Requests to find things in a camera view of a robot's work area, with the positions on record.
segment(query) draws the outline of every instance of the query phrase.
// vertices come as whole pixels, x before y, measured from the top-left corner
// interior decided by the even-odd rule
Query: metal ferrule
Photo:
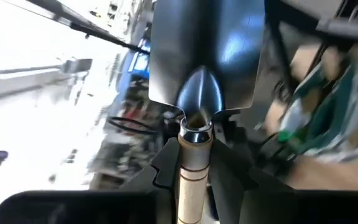
[[[190,143],[204,143],[212,138],[212,123],[201,128],[190,128],[186,118],[180,121],[179,135]]]

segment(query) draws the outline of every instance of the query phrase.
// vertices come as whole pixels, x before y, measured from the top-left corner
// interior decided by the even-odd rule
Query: shovel
[[[221,111],[252,104],[264,33],[260,0],[158,0],[149,98],[183,110],[178,223],[199,223]]]

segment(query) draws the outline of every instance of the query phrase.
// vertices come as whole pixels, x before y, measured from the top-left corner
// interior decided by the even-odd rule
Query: shiny metal surface
[[[209,123],[201,128],[190,128],[187,120],[183,118],[180,121],[180,132],[179,135],[184,140],[191,143],[204,143],[212,138],[212,124]]]
[[[219,111],[250,107],[263,31],[263,1],[158,0],[150,99],[205,123]]]

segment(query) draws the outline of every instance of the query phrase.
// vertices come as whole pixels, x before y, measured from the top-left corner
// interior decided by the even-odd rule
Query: metal spade blade
[[[158,0],[149,98],[209,123],[252,104],[264,31],[261,0]]]

